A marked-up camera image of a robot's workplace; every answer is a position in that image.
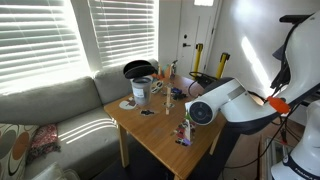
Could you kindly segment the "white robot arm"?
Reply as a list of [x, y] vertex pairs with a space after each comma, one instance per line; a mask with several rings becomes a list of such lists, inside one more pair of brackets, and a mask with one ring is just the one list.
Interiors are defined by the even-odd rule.
[[277, 48], [279, 68], [268, 75], [263, 67], [224, 76], [208, 84], [201, 95], [185, 104], [197, 125], [210, 125], [218, 115], [226, 130], [253, 134], [319, 90], [320, 12], [292, 16], [292, 26]]

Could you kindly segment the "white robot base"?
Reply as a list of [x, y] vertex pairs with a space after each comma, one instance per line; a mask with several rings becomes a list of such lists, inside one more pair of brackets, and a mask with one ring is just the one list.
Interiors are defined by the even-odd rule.
[[320, 180], [320, 100], [307, 107], [307, 123], [300, 142], [271, 167], [274, 180]]

